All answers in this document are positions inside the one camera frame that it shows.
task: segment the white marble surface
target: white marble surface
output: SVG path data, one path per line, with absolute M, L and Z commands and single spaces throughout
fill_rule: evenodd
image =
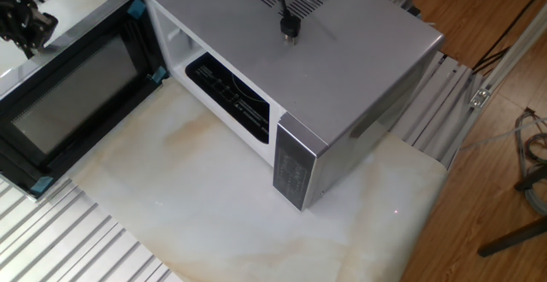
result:
M 49 6 L 61 32 L 103 1 Z M 186 282 L 376 282 L 398 281 L 446 170 L 388 134 L 303 213 L 272 174 L 170 79 L 68 176 Z

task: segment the power cord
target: power cord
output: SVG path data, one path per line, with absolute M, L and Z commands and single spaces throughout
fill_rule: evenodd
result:
M 281 1 L 281 9 L 283 10 L 283 18 L 281 18 L 281 32 L 285 35 L 285 40 L 289 43 L 296 44 L 297 37 L 300 33 L 300 18 L 291 14 L 287 8 L 285 0 Z

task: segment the stool leg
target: stool leg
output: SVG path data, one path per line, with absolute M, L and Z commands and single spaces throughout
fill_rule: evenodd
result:
M 501 250 L 505 250 L 516 244 L 520 244 L 530 238 L 536 237 L 547 232 L 547 217 L 534 221 L 527 226 L 523 226 L 516 231 L 502 236 L 479 248 L 479 255 L 482 257 L 491 256 Z
M 539 182 L 541 179 L 547 178 L 547 165 L 540 167 L 536 171 L 528 174 L 524 180 L 515 186 L 517 191 L 524 191 L 532 188 L 532 185 Z

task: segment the open microwave door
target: open microwave door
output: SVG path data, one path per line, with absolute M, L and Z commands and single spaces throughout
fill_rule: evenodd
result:
M 144 0 L 108 0 L 3 76 L 0 171 L 39 199 L 168 72 Z

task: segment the silver microwave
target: silver microwave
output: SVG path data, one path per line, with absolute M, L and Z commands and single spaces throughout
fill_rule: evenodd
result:
M 155 90 L 162 79 L 170 77 L 178 80 L 272 165 L 275 189 L 297 209 L 309 207 L 343 178 L 397 119 L 442 44 L 443 36 L 388 0 L 286 1 L 289 10 L 302 21 L 296 45 L 288 45 L 282 39 L 279 0 L 107 1 L 68 31 L 69 35 L 57 40 L 61 42 L 52 43 L 63 46 L 57 55 L 33 58 L 33 63 L 43 63 L 23 72 L 24 78 L 18 78 L 21 69 L 11 72 L 18 74 L 11 76 L 18 78 L 17 83 L 3 95 L 0 104 L 4 99 L 10 102 L 10 93 L 38 86 L 33 83 L 36 74 L 43 76 L 43 82 L 61 80 L 48 81 L 54 89 L 48 93 L 57 92 L 55 89 L 63 87 L 63 80 L 70 78 L 66 78 L 66 73 L 46 68 L 48 63 L 65 56 L 69 59 L 64 58 L 62 63 L 93 63 L 93 56 L 105 52 L 103 61 L 115 61 L 121 66 L 115 72 L 107 68 L 102 72 L 102 76 L 109 77 L 101 79 L 102 85 L 97 91 L 110 91 L 105 90 L 104 99 L 95 102 L 95 108 L 89 108 L 87 117 L 75 120 L 72 116 L 61 116 L 70 119 L 72 130 L 59 133 L 62 128 L 58 123 L 40 117 L 42 122 L 38 123 L 48 126 L 47 130 L 38 129 L 42 138 L 48 139 L 46 143 L 49 142 L 54 153 L 65 155 L 66 163 L 57 170 L 21 153 L 13 158 L 3 144 L 8 144 L 11 152 L 22 149 L 0 132 L 0 167 L 5 169 L 9 165 L 17 171 L 4 171 L 4 175 L 17 185 L 21 182 L 18 177 L 29 167 L 34 173 L 27 174 L 24 187 L 20 187 L 39 197 L 115 123 Z M 97 39 L 84 43 L 82 40 L 101 38 L 107 28 L 104 23 L 116 14 L 123 15 L 132 24 L 141 24 L 137 30 L 131 30 L 139 39 L 114 35 L 110 40 L 104 39 L 103 47 L 95 53 L 88 52 L 81 57 L 74 53 L 63 55 L 75 45 L 85 48 L 86 44 L 94 44 Z M 146 68 L 137 68 L 142 63 L 146 63 Z M 84 73 L 80 79 L 85 78 L 93 77 L 91 74 L 86 77 Z M 121 85 L 109 85 L 109 81 L 118 78 Z M 147 91 L 124 87 L 123 78 L 140 79 Z M 72 91 L 70 86 L 64 88 Z M 84 86 L 74 88 L 85 91 Z M 140 94 L 125 106 L 130 100 L 119 95 L 121 92 L 127 97 Z M 81 94 L 67 91 L 66 96 L 76 98 Z M 47 95 L 45 97 L 44 100 L 36 96 L 27 104 L 34 107 L 18 110 L 65 112 L 66 109 L 55 104 L 40 107 L 40 102 L 47 102 Z M 15 109 L 9 103 L 5 106 L 10 112 L 11 108 Z M 111 110 L 113 106 L 124 111 L 109 125 L 104 125 L 106 117 L 97 112 Z M 37 123 L 22 113 L 12 113 L 17 114 L 13 119 L 26 119 L 27 127 Z M 20 138 L 40 149 L 40 144 L 21 132 L 23 126 L 14 124 L 13 119 L 10 117 L 8 122 L 11 128 L 19 129 Z M 96 135 L 94 138 L 79 136 L 82 131 Z M 68 140 L 83 140 L 86 145 L 63 147 L 71 144 Z

